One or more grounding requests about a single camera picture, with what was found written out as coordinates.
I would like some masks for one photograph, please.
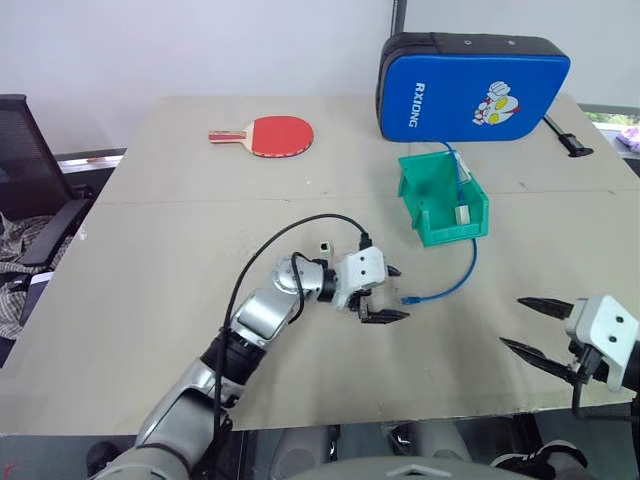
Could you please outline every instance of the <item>beige tabletop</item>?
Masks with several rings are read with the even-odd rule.
[[[209,128],[256,116],[309,120],[312,147],[260,159],[211,146]],[[596,153],[566,156],[543,124],[514,142],[456,144],[489,193],[491,225],[476,271],[447,298],[406,320],[361,325],[312,304],[251,378],[232,416],[264,428],[503,414],[565,408],[569,386],[524,364],[505,336],[568,361],[560,322],[515,302],[609,293],[640,316],[639,182],[575,104],[556,121]],[[454,283],[471,248],[424,249],[396,197],[397,157],[435,144],[395,144],[377,132],[370,98],[171,98],[160,102],[111,177],[0,370],[0,431],[120,434],[140,423],[219,328],[239,270],[277,229],[305,215],[353,216],[403,276],[376,299]],[[291,232],[253,269],[241,296],[293,249],[321,240],[353,251],[349,225]],[[586,404],[627,401],[603,385]]]

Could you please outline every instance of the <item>green container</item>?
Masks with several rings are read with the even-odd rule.
[[[462,192],[471,223],[457,225],[458,205],[454,160],[448,151],[402,157],[398,195],[411,214],[411,226],[425,247],[481,237],[489,233],[489,198],[471,173],[463,168]]]

